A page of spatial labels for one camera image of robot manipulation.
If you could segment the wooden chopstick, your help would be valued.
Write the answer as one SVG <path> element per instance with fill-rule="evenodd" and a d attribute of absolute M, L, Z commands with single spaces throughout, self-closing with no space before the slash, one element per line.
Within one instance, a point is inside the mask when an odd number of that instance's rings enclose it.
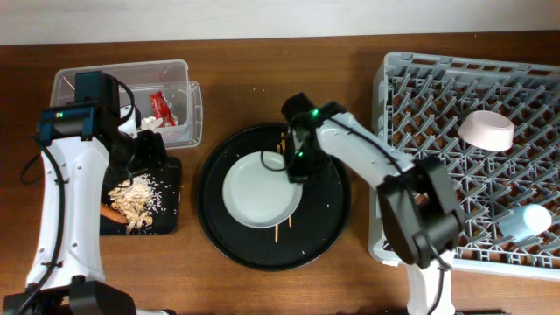
<path fill-rule="evenodd" d="M 280 152 L 281 154 L 284 154 L 284 153 L 285 153 L 285 149 L 286 149 L 286 135 L 285 135 L 284 132 L 282 132 L 282 133 L 281 133 L 281 143 L 280 143 L 279 152 Z M 289 224 L 289 227 L 291 228 L 291 227 L 292 227 L 292 219 L 291 219 L 291 216 L 288 217 L 288 224 Z"/>
<path fill-rule="evenodd" d="M 282 145 L 278 144 L 276 146 L 276 153 L 282 154 Z M 278 235 L 279 235 L 279 224 L 275 225 L 275 243 L 278 243 Z"/>

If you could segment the white tissue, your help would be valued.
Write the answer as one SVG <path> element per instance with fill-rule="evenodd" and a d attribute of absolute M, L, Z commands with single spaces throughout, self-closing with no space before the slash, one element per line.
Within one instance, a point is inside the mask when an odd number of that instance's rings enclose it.
<path fill-rule="evenodd" d="M 148 116 L 141 120 L 140 123 L 140 130 L 156 130 L 158 129 L 163 123 L 162 118 L 156 118 L 155 116 Z"/>

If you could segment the nut shell scraps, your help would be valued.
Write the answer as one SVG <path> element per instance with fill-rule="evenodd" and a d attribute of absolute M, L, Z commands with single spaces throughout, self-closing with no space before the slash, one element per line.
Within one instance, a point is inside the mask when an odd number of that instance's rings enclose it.
<path fill-rule="evenodd" d="M 108 191 L 108 206 L 125 215 L 124 233 L 130 235 L 142 228 L 154 228 L 156 215 L 163 214 L 164 195 L 158 192 L 160 184 L 149 174 L 125 180 L 118 187 Z"/>

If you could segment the red snack wrapper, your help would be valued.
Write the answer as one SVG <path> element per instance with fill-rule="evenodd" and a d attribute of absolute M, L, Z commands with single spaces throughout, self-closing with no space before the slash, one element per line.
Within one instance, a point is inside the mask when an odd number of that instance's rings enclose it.
<path fill-rule="evenodd" d="M 152 94 L 150 96 L 150 101 L 155 117 L 158 121 L 161 121 L 159 128 L 178 125 L 179 119 L 177 118 L 175 110 L 161 91 Z"/>

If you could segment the grey plate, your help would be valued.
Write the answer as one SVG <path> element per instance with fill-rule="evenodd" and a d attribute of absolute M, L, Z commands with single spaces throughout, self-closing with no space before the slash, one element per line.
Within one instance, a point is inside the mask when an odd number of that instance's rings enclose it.
<path fill-rule="evenodd" d="M 243 226 L 271 228 L 288 219 L 303 196 L 282 170 L 284 157 L 271 151 L 250 153 L 227 171 L 222 198 L 227 212 Z"/>

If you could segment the orange carrot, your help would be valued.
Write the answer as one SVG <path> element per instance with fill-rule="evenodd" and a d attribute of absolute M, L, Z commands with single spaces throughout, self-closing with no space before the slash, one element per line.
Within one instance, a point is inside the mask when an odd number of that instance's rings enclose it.
<path fill-rule="evenodd" d="M 101 216 L 120 224 L 129 222 L 125 215 L 104 204 L 101 204 Z"/>

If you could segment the pink bowl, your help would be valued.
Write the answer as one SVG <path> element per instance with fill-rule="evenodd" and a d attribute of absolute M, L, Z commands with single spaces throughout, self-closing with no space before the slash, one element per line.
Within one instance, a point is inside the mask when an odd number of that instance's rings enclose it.
<path fill-rule="evenodd" d="M 496 112 L 476 110 L 458 128 L 458 135 L 468 144 L 486 151 L 507 151 L 513 146 L 515 125 Z"/>

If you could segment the blue plastic cup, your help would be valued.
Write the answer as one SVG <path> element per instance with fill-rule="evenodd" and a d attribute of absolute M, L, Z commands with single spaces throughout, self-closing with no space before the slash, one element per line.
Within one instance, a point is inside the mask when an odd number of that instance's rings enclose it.
<path fill-rule="evenodd" d="M 501 233 L 512 242 L 523 242 L 548 230 L 552 216 L 547 208 L 537 204 L 518 206 L 506 219 L 498 223 Z"/>

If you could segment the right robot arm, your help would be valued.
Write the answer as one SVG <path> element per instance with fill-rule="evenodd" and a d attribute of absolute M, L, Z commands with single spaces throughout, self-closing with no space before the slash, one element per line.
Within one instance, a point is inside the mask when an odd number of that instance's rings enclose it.
<path fill-rule="evenodd" d="M 317 107 L 299 93 L 281 113 L 288 123 L 283 156 L 289 181 L 318 179 L 332 159 L 351 168 L 375 190 L 383 233 L 406 265 L 408 313 L 455 313 L 452 261 L 466 218 L 439 158 L 389 146 L 336 101 Z"/>

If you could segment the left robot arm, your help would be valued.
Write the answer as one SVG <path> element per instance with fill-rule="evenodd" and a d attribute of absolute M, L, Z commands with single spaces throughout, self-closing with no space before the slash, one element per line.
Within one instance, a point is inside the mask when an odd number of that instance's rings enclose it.
<path fill-rule="evenodd" d="M 33 142 L 45 171 L 38 248 L 22 293 L 5 314 L 139 314 L 133 298 L 105 283 L 100 251 L 104 180 L 132 181 L 167 162 L 163 138 L 121 110 L 126 85 L 102 71 L 77 73 L 74 99 L 43 110 Z"/>

